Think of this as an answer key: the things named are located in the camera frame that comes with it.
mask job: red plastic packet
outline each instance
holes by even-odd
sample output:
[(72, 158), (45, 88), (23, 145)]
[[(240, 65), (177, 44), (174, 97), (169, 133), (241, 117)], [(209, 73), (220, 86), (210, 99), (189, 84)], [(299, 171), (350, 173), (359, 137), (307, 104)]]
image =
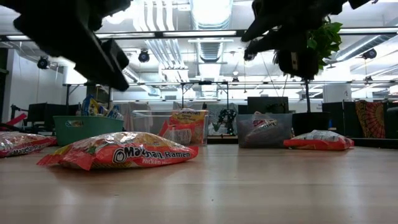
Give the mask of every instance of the red plastic packet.
[(0, 158), (39, 152), (55, 145), (55, 137), (18, 132), (0, 132)]
[(353, 147), (354, 141), (333, 131), (314, 130), (285, 140), (284, 146), (292, 149), (342, 151)]
[(178, 144), (191, 144), (192, 137), (195, 134), (196, 124), (167, 124), (163, 123), (159, 136), (166, 138)]
[(156, 167), (184, 162), (197, 155), (197, 147), (185, 147), (154, 134), (122, 132), (74, 142), (45, 156), (37, 165), (61, 164), (84, 170)]

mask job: wooden table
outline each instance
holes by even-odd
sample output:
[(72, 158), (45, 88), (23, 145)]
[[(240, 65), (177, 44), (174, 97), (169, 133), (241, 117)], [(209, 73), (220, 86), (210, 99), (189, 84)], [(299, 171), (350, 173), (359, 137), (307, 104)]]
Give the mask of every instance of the wooden table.
[(398, 222), (395, 150), (217, 145), (183, 164), (94, 172), (36, 166), (44, 154), (0, 159), (0, 223)]

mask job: plant pot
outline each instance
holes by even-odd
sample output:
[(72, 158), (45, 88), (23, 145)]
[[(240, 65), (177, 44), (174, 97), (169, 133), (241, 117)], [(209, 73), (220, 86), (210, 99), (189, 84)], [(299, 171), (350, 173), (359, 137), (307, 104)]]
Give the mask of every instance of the plant pot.
[(329, 121), (329, 112), (297, 113), (293, 114), (292, 127), (294, 134), (299, 136), (313, 130), (328, 130)]

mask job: clear plastic bin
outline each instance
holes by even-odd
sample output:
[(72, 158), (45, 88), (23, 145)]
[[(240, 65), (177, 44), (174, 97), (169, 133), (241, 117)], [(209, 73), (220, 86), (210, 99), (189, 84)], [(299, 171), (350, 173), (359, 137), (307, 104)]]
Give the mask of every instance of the clear plastic bin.
[(132, 111), (132, 130), (156, 134), (184, 146), (207, 144), (205, 110)]
[(292, 114), (239, 114), (236, 121), (243, 148), (283, 148), (292, 138)]

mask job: security camera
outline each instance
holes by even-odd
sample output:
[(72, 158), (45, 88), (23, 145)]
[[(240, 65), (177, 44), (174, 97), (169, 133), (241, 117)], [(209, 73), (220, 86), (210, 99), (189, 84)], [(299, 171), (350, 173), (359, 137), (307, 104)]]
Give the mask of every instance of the security camera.
[(141, 63), (149, 61), (148, 50), (141, 50), (141, 53), (138, 55), (138, 61), (140, 61)]
[(374, 49), (368, 50), (367, 52), (362, 54), (362, 58), (364, 59), (374, 59), (377, 56), (377, 52)]
[(49, 57), (41, 56), (40, 60), (37, 62), (37, 67), (39, 69), (49, 69), (50, 68)]

